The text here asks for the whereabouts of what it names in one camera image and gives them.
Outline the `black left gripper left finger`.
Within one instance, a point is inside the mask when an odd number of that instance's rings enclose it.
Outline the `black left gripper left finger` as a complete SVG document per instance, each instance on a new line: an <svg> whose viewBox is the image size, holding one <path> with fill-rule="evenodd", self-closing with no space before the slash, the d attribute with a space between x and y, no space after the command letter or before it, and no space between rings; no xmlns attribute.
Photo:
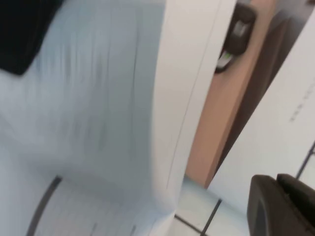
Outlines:
<svg viewBox="0 0 315 236"><path fill-rule="evenodd" d="M315 219L306 219L278 184L277 178L255 175L247 207L251 236L313 236Z"/></svg>

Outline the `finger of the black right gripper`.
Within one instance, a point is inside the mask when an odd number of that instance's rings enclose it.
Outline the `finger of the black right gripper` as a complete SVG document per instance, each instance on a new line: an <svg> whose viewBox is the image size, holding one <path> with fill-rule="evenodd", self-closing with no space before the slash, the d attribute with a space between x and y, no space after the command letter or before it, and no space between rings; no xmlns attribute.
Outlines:
<svg viewBox="0 0 315 236"><path fill-rule="evenodd" d="M19 76L27 71L59 8L59 0L0 2L1 70Z"/></svg>

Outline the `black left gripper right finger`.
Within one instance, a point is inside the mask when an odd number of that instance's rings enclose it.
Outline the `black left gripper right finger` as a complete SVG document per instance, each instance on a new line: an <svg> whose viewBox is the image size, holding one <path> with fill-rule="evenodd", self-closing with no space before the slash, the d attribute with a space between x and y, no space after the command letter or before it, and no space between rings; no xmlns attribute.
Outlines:
<svg viewBox="0 0 315 236"><path fill-rule="evenodd" d="M278 174L277 182L306 219L315 218L315 190L288 174Z"/></svg>

